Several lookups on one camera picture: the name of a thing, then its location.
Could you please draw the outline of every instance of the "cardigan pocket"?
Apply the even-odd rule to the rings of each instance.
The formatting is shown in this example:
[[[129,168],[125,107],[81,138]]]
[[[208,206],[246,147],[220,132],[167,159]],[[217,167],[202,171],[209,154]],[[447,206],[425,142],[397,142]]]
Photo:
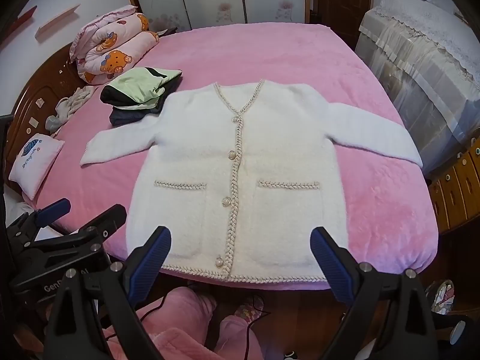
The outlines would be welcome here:
[[[205,183],[176,183],[156,180],[155,201],[162,225],[172,234],[169,257],[191,258],[202,251]]]
[[[251,258],[265,267],[310,266],[310,233],[323,218],[320,183],[260,180],[253,203]]]

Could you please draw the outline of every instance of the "pink pajama pants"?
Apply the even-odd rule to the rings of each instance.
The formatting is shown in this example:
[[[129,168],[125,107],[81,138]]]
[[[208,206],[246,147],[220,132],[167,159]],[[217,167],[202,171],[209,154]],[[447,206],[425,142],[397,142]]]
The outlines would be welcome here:
[[[156,300],[138,310],[138,317],[161,302],[162,299]],[[142,325],[166,360],[243,360],[248,324],[237,316],[229,315],[220,323],[220,335],[213,352],[203,346],[215,307],[213,298],[179,287],[167,294],[163,306],[146,316]],[[104,333],[108,337],[114,330],[110,327]],[[250,330],[249,335],[248,359],[263,360],[255,334]],[[116,360],[126,359],[116,337],[109,339],[109,346]]]

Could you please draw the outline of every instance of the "small white pillow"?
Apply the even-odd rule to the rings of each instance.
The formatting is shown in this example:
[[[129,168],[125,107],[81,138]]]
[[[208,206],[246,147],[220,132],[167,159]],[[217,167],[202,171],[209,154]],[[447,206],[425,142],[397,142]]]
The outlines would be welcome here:
[[[48,135],[33,135],[18,153],[8,180],[18,183],[33,200],[64,143]]]

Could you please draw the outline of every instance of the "metal screw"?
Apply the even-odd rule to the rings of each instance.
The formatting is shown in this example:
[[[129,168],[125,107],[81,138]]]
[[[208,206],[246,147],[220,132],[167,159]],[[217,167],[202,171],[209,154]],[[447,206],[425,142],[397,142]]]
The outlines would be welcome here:
[[[373,269],[372,265],[369,262],[361,262],[358,266],[364,272],[370,272]]]
[[[68,271],[65,272],[65,276],[67,276],[69,279],[74,277],[77,274],[77,271],[75,269],[70,268]]]
[[[405,271],[405,275],[410,279],[414,279],[414,278],[417,277],[417,272],[415,272],[413,269],[409,268]]]
[[[116,262],[113,262],[110,266],[110,269],[113,271],[113,272],[118,272],[118,271],[121,271],[123,268],[123,264],[120,262],[120,261],[116,261]]]

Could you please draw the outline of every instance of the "black cable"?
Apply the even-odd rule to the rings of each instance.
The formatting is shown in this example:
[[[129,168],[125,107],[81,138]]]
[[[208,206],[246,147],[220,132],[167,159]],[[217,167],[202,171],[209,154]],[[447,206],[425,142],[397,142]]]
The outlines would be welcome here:
[[[254,319],[253,321],[251,321],[248,326],[247,326],[247,345],[245,347],[245,357],[244,357],[244,360],[247,360],[248,359],[248,351],[250,349],[250,329],[251,329],[251,326],[257,322],[257,321],[260,321],[262,318],[268,316],[271,314],[271,312],[269,311],[264,311],[264,310],[259,310],[258,308],[255,307],[255,296],[258,296],[262,301],[263,301],[263,304],[265,304],[265,301],[263,300],[263,298],[260,296],[260,295],[253,295],[252,298],[253,298],[253,308],[256,310],[256,311],[260,311],[261,313],[263,313],[263,315],[261,315],[260,317],[258,317],[257,319]]]
[[[165,295],[165,296],[163,297],[162,301],[160,302],[160,304],[159,304],[157,307],[153,307],[152,310],[148,310],[148,311],[145,313],[145,315],[144,315],[142,318],[140,318],[140,322],[143,322],[143,320],[144,320],[145,318],[147,318],[152,312],[157,311],[158,309],[160,309],[160,308],[163,306],[166,297],[167,297],[167,296]],[[117,335],[117,333],[114,333],[114,334],[112,334],[112,335],[109,335],[107,338],[105,338],[105,341],[110,340],[111,338],[115,337],[116,335]]]

